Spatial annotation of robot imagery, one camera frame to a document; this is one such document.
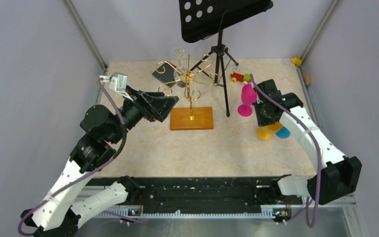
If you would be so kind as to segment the yellow plastic wine glass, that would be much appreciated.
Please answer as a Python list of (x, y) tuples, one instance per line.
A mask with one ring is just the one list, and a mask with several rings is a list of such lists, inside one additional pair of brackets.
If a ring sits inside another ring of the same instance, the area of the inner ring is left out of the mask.
[(270, 140), (273, 135), (278, 132), (283, 125), (280, 122), (276, 122), (271, 125), (261, 126), (258, 127), (256, 130), (256, 135), (260, 140), (268, 141)]

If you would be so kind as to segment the blue plastic wine glass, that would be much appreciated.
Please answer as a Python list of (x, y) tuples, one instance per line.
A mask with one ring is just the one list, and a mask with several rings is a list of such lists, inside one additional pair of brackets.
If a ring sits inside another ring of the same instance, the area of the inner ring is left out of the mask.
[(283, 126), (275, 133), (275, 135), (281, 139), (286, 139), (291, 135), (291, 133), (286, 127)]

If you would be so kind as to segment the pink plastic wine glass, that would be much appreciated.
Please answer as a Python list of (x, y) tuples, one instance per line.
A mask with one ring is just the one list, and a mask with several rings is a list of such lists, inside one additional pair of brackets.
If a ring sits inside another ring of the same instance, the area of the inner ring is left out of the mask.
[(253, 113), (252, 105), (257, 101), (257, 93), (251, 83), (242, 87), (241, 101), (242, 104), (237, 108), (237, 112), (242, 117), (249, 117)]

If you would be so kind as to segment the clear back wine glass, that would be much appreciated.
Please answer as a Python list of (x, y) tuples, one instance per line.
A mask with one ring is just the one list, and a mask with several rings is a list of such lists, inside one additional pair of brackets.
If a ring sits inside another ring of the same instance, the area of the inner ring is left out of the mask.
[(170, 57), (176, 62), (175, 68), (178, 70), (173, 70), (174, 80), (180, 79), (181, 75), (184, 75), (187, 72), (189, 66), (189, 56), (189, 53), (182, 47), (174, 47), (170, 51)]

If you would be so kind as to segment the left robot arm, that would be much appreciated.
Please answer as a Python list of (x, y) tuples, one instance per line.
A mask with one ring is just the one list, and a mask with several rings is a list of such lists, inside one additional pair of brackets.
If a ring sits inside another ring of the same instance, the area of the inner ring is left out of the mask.
[(133, 204), (139, 185), (129, 176), (82, 201), (77, 196), (88, 182), (125, 147), (128, 132), (142, 119), (163, 122), (179, 101), (162, 92), (127, 88), (122, 107), (112, 113), (104, 105), (87, 110), (80, 127), (85, 134), (71, 151), (61, 175), (45, 198), (23, 211), (20, 225), (34, 227), (36, 237), (72, 237), (88, 220), (116, 204)]

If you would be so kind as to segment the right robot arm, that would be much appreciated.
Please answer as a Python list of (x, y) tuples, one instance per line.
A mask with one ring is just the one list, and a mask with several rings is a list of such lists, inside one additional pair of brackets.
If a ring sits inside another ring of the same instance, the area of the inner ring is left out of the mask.
[(257, 94), (254, 103), (259, 127), (282, 124), (302, 147), (316, 174), (284, 175), (269, 190), (275, 203), (289, 196), (308, 197), (325, 205), (356, 191), (362, 163), (348, 157), (314, 123), (301, 99), (294, 93), (282, 94), (273, 79), (252, 85)]

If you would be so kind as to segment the gold wine glass rack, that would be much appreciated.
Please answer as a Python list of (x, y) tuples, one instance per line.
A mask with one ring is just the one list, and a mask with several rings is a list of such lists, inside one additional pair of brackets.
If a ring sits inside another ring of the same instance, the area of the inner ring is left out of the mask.
[(170, 88), (169, 84), (183, 82), (185, 84), (184, 87), (184, 98), (189, 102), (188, 107), (182, 108), (173, 108), (170, 114), (170, 130), (172, 131), (185, 131), (185, 130), (211, 130), (214, 128), (214, 119), (213, 119), (213, 108), (212, 107), (194, 107), (193, 103), (200, 99), (201, 91), (198, 89), (191, 89), (191, 85), (193, 83), (208, 85), (208, 86), (216, 86), (218, 82), (202, 82), (196, 79), (198, 74), (206, 72), (206, 69), (209, 68), (214, 60), (211, 58), (211, 54), (204, 54), (201, 58), (201, 64), (204, 64), (202, 68), (190, 68), (190, 54), (184, 50), (177, 50), (175, 53), (175, 57), (178, 61), (180, 61), (184, 55), (188, 57), (187, 59), (187, 69), (185, 71), (181, 71), (178, 67), (173, 66), (172, 63), (168, 61), (161, 61), (156, 66), (156, 72), (159, 74), (164, 74), (166, 72), (165, 66), (163, 64), (167, 64), (170, 66), (173, 71), (178, 74), (178, 78), (171, 82), (164, 82), (158, 87), (158, 91), (160, 92), (163, 88), (165, 91), (169, 90), (169, 94), (167, 96), (172, 95), (172, 88)]

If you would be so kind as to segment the black mesh pad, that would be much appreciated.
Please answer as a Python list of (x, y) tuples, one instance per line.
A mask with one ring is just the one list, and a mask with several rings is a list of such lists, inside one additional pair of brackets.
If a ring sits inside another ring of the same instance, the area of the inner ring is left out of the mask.
[(152, 73), (152, 75), (161, 83), (165, 83), (167, 87), (173, 87), (176, 84), (174, 77), (176, 71), (173, 66), (174, 65), (170, 66), (167, 63), (163, 63)]

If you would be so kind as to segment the colourful toy train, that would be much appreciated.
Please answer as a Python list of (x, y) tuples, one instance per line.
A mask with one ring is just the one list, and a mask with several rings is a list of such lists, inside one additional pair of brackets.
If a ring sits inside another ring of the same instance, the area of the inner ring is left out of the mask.
[(231, 75), (232, 82), (240, 82), (243, 85), (251, 83), (251, 78), (249, 74), (240, 74), (239, 72), (233, 72)]

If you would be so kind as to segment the brown wooden block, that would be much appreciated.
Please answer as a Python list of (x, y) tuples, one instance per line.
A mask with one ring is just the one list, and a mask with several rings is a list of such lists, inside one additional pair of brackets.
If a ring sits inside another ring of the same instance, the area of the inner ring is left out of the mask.
[(310, 86), (312, 84), (312, 77), (311, 77), (311, 75), (308, 74), (307, 72), (303, 72), (302, 76), (303, 76), (305, 85), (306, 86)]

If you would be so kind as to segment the yellow corner clip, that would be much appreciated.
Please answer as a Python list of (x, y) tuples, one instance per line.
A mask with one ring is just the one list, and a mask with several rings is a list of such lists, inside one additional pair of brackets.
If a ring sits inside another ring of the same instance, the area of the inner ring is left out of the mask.
[(303, 63), (303, 61), (298, 57), (294, 57), (292, 58), (292, 63), (296, 66), (300, 66)]

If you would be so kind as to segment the black music stand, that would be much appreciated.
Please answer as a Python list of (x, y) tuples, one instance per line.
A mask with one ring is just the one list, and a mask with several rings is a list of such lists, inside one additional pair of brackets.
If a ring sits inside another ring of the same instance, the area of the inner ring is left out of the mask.
[(224, 29), (273, 8), (271, 0), (180, 0), (178, 3), (181, 35), (185, 42), (195, 43), (218, 34), (217, 44), (209, 52), (216, 54), (217, 59), (213, 74), (215, 84), (220, 79), (219, 69), (225, 72), (224, 55), (239, 65), (223, 44)]

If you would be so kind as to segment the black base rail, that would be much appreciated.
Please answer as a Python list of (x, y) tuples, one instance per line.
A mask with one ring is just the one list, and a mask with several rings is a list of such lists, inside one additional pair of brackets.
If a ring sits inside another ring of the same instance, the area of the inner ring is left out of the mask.
[(109, 208), (131, 218), (264, 218), (302, 206), (277, 194), (276, 177), (132, 177), (134, 191)]

